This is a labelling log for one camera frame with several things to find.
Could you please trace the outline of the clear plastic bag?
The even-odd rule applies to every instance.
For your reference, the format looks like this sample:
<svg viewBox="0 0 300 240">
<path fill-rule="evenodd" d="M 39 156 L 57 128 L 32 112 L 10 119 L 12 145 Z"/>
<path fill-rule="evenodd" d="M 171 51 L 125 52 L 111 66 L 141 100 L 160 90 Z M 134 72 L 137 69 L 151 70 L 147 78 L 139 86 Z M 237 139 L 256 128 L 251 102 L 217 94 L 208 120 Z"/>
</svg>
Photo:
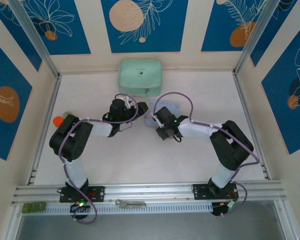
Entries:
<svg viewBox="0 0 300 240">
<path fill-rule="evenodd" d="M 154 111 L 154 107 L 156 104 L 155 99 L 150 99 L 148 102 L 148 110 L 144 114 L 144 123 L 147 127 L 158 127 L 158 123 L 153 120 L 152 114 Z M 175 115 L 177 118 L 181 115 L 180 114 L 180 103 L 175 101 L 164 101 L 160 100 L 155 107 L 155 113 L 158 112 L 163 107 L 166 107 L 173 115 Z"/>
</svg>

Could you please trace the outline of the mint green zipper pouch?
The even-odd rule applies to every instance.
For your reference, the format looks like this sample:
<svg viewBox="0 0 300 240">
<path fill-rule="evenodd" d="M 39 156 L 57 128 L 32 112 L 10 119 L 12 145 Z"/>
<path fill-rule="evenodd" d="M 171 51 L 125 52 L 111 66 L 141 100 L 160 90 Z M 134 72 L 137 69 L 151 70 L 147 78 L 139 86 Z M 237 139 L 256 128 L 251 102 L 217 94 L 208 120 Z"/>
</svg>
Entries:
<svg viewBox="0 0 300 240">
<path fill-rule="evenodd" d="M 118 70 L 118 91 L 135 97 L 157 97 L 162 91 L 162 80 L 160 60 L 124 59 Z"/>
</svg>

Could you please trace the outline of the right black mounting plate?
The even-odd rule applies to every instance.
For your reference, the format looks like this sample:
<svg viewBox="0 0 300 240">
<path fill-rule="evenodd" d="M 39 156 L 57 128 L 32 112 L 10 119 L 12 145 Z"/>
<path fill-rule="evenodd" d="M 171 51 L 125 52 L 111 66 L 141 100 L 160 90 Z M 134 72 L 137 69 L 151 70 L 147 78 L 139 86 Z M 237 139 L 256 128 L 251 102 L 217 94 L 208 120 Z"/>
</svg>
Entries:
<svg viewBox="0 0 300 240">
<path fill-rule="evenodd" d="M 231 200 L 239 198 L 237 186 L 232 182 L 224 188 L 218 188 L 212 183 L 193 184 L 191 190 L 195 200 Z"/>
</svg>

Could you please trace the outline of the black mounting plate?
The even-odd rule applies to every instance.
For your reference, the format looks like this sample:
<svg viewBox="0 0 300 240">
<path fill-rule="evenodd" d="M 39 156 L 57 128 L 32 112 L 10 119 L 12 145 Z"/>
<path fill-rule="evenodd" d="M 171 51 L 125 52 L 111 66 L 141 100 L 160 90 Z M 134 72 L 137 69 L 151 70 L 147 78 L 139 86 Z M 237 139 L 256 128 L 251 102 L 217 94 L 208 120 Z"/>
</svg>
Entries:
<svg viewBox="0 0 300 240">
<path fill-rule="evenodd" d="M 191 190 L 195 200 L 231 200 L 239 198 L 237 186 L 232 182 L 224 188 L 218 188 L 212 183 L 193 184 Z"/>
<path fill-rule="evenodd" d="M 105 187 L 85 185 L 80 190 L 93 202 L 101 203 L 104 201 Z M 59 193 L 60 203 L 75 203 L 80 200 L 87 201 L 74 187 L 70 185 L 63 186 L 56 190 Z"/>
</svg>

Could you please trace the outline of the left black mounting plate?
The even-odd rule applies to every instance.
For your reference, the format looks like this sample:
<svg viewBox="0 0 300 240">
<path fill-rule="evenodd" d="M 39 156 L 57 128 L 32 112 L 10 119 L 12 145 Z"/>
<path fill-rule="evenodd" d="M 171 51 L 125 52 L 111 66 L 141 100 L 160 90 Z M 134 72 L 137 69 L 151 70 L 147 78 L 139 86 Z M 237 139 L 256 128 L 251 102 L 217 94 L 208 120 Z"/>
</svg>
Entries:
<svg viewBox="0 0 300 240">
<path fill-rule="evenodd" d="M 85 185 L 80 190 L 93 202 L 101 203 L 104 201 L 105 187 Z M 70 185 L 63 186 L 56 190 L 59 193 L 60 203 L 75 203 L 80 200 L 87 201 L 74 187 Z"/>
</svg>

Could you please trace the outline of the silver locking pliers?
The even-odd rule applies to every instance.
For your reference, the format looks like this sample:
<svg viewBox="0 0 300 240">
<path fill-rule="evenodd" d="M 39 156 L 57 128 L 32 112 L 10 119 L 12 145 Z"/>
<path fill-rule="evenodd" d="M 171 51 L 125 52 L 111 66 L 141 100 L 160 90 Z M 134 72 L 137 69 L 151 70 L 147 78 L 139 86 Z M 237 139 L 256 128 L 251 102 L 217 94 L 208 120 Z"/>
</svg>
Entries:
<svg viewBox="0 0 300 240">
<path fill-rule="evenodd" d="M 143 209 L 147 205 L 144 201 L 117 199 L 115 205 L 121 209 Z"/>
</svg>

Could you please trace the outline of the green circuit board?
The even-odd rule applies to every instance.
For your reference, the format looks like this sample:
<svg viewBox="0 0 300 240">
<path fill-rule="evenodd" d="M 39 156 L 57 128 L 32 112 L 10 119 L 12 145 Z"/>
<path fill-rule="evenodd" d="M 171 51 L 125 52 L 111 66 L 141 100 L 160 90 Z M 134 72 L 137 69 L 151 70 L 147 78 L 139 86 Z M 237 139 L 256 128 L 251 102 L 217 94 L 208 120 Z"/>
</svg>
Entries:
<svg viewBox="0 0 300 240">
<path fill-rule="evenodd" d="M 24 203 L 21 209 L 22 214 L 41 213 L 46 210 L 47 203 L 44 201 Z"/>
</svg>

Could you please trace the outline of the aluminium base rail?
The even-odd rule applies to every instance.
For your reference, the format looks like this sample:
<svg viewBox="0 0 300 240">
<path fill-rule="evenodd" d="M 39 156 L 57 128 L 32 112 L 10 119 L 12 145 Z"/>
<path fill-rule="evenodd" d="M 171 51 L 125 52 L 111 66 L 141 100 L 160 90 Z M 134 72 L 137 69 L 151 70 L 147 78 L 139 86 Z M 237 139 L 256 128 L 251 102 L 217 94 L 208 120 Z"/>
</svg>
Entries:
<svg viewBox="0 0 300 240">
<path fill-rule="evenodd" d="M 244 197 L 248 201 L 286 200 L 286 194 L 279 180 L 238 181 L 236 192 L 239 201 Z M 99 196 L 103 204 L 114 204 L 116 200 L 154 203 L 187 203 L 195 201 L 191 182 L 186 183 L 153 183 L 153 184 L 105 184 L 102 193 L 92 194 L 95 200 Z M 25 185 L 17 186 L 12 197 L 13 206 L 43 201 L 48 204 L 61 204 L 61 185 Z"/>
</svg>

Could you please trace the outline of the aluminium frame post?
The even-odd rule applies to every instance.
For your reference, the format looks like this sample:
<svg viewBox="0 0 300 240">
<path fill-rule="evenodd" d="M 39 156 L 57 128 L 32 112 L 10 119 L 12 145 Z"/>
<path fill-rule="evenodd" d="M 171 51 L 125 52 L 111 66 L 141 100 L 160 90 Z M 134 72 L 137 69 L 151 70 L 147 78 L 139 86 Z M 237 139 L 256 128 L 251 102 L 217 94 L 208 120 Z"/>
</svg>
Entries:
<svg viewBox="0 0 300 240">
<path fill-rule="evenodd" d="M 281 0 L 267 0 L 264 9 L 261 11 L 258 20 L 250 34 L 245 46 L 243 47 L 242 53 L 233 69 L 233 75 L 237 76 L 243 69 L 246 61 L 250 57 L 252 51 L 254 50 L 256 44 L 258 43 L 261 35 L 263 34 L 265 28 L 267 27 L 273 13 L 275 12 L 279 2 Z"/>
<path fill-rule="evenodd" d="M 46 48 L 22 3 L 19 0 L 7 0 L 7 3 L 31 44 L 35 48 L 36 52 L 45 63 L 52 76 L 58 80 L 60 77 L 60 72 L 57 70 L 54 62 L 52 61 L 48 49 Z"/>
</svg>

